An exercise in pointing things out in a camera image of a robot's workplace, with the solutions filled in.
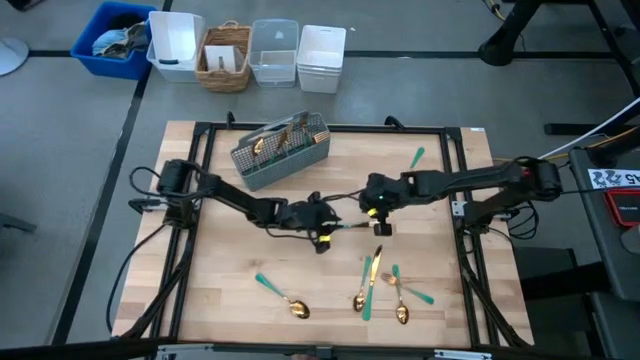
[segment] wicker basket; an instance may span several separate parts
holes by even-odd
[[[239,26],[236,21],[227,21],[222,26],[207,30],[200,44],[196,64],[196,78],[204,88],[217,92],[236,92],[246,89],[251,76],[247,54],[249,38],[251,38],[251,26]],[[235,74],[226,70],[209,71],[204,53],[206,45],[235,45],[244,55],[242,70]]]

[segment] gray floor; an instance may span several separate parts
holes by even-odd
[[[47,0],[22,14],[1,1],[0,36],[22,38],[37,50],[69,49],[99,3]],[[617,6],[604,5],[612,27],[628,22]],[[479,0],[329,0],[322,9],[310,0],[175,0],[172,10],[202,15],[210,26],[269,17],[341,26],[349,29],[349,50],[473,51],[499,26]],[[530,51],[607,50],[582,6],[543,6],[524,34]],[[30,58],[0,78],[0,212],[38,225],[34,234],[0,233],[0,348],[50,340],[135,86],[94,77],[70,58]],[[108,292],[140,220],[126,205],[135,196],[126,175],[155,162],[169,120],[222,121],[229,110],[238,121],[301,109],[322,112],[331,123],[379,124],[394,115],[408,125],[484,127],[494,156],[522,155],[523,140],[537,156],[569,140],[545,136],[542,124],[598,123],[631,99],[619,67],[608,60],[494,68],[479,60],[349,58],[335,96],[255,84],[240,94],[213,94],[197,84],[167,83],[154,70],[69,340],[108,338]],[[573,186],[569,173],[563,176]],[[598,260],[576,197],[539,209],[539,235],[519,246],[574,248],[580,263]]]

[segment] table leg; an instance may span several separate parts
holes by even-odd
[[[0,213],[0,228],[2,227],[14,228],[26,232],[33,232],[36,229],[36,226],[33,224],[14,218],[13,216]]]
[[[607,271],[602,262],[522,279],[520,285],[525,300],[611,290]]]
[[[480,59],[493,66],[505,66],[513,60],[513,47],[518,36],[544,0],[518,0],[502,26],[480,45]]]

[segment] white plastic container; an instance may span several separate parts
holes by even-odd
[[[300,38],[298,66],[342,69],[346,39],[346,29],[305,25]]]
[[[306,72],[298,70],[300,88],[302,91],[335,94],[338,92],[340,74],[330,75],[319,72]]]
[[[204,34],[204,19],[188,13],[151,11],[152,41],[147,60],[171,82],[197,82],[197,51]]]
[[[249,66],[261,87],[293,87],[296,84],[298,23],[265,19],[253,23],[249,41]]]

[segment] blue plastic bin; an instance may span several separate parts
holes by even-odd
[[[149,12],[155,10],[156,8],[153,6],[110,1],[102,3],[76,43],[73,44],[71,56],[80,60],[84,67],[94,75],[139,80],[151,66],[151,63],[147,61],[146,51],[131,51],[126,59],[110,59],[93,56],[91,45],[107,31],[109,20],[114,16],[135,13],[143,19],[148,19]]]

